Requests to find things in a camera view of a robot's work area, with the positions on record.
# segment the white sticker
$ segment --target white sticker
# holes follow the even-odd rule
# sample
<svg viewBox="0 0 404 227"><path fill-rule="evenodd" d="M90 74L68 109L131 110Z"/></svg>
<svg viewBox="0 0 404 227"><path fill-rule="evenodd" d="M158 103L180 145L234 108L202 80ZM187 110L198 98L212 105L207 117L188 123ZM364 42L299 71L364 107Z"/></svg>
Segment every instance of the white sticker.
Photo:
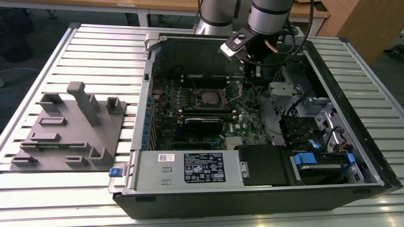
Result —
<svg viewBox="0 0 404 227"><path fill-rule="evenodd" d="M159 154L159 162L174 162L175 157L175 154Z"/></svg>
<svg viewBox="0 0 404 227"><path fill-rule="evenodd" d="M118 6L135 7L135 4L122 4L122 3L118 3Z"/></svg>

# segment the slotted aluminum surface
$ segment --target slotted aluminum surface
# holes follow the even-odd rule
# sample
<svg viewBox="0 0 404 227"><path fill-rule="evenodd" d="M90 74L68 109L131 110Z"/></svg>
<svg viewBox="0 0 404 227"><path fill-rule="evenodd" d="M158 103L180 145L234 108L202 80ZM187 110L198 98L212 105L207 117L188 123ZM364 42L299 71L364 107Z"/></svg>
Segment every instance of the slotted aluminum surface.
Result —
<svg viewBox="0 0 404 227"><path fill-rule="evenodd" d="M47 63L39 80L0 137L0 226L400 226L404 222L404 190L376 199L356 201L327 212L192 219L132 220L108 193L108 173L10 173L42 112L36 105L43 92L62 92L70 81L87 83L98 100L110 95L128 102L116 162L130 159L139 88L144 66L143 40L148 31L192 33L191 30L82 25L70 29ZM358 64L358 56L334 38L311 39L360 114L376 143L402 181L404 179L403 113L376 77ZM124 185L118 178L115 186Z"/></svg>

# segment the blue latch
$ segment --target blue latch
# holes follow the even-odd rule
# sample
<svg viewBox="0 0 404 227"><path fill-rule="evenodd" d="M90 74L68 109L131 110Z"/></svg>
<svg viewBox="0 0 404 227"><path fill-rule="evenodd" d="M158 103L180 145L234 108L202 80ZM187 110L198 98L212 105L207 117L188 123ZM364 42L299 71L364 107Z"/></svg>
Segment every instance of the blue latch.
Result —
<svg viewBox="0 0 404 227"><path fill-rule="evenodd" d="M316 164L318 160L314 153L299 153L294 156L296 165Z"/></svg>
<svg viewBox="0 0 404 227"><path fill-rule="evenodd" d="M123 168L111 168L110 169L110 177L123 177L124 169Z"/></svg>
<svg viewBox="0 0 404 227"><path fill-rule="evenodd" d="M146 136L142 138L142 143L147 144L147 137Z"/></svg>
<svg viewBox="0 0 404 227"><path fill-rule="evenodd" d="M348 153L347 158L348 158L350 164L356 162L354 154Z"/></svg>
<svg viewBox="0 0 404 227"><path fill-rule="evenodd" d="M320 145L314 140L310 140L310 143L314 145L315 149L320 148Z"/></svg>

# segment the motherboard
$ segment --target motherboard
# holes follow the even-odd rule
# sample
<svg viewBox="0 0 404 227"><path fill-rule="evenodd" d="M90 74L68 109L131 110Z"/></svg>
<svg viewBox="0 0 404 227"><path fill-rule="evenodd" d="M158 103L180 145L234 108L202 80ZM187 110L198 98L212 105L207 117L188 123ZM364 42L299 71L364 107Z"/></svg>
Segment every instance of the motherboard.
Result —
<svg viewBox="0 0 404 227"><path fill-rule="evenodd" d="M224 150L243 144L268 144L259 90L246 87L242 80L231 78L158 78L156 150Z"/></svg>

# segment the power supply label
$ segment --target power supply label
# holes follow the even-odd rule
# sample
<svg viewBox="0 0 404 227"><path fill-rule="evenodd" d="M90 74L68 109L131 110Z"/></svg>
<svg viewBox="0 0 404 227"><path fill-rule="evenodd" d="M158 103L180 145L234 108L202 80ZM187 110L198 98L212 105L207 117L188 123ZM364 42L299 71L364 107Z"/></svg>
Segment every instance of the power supply label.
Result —
<svg viewBox="0 0 404 227"><path fill-rule="evenodd" d="M223 154L184 154L184 180L187 183L226 182Z"/></svg>

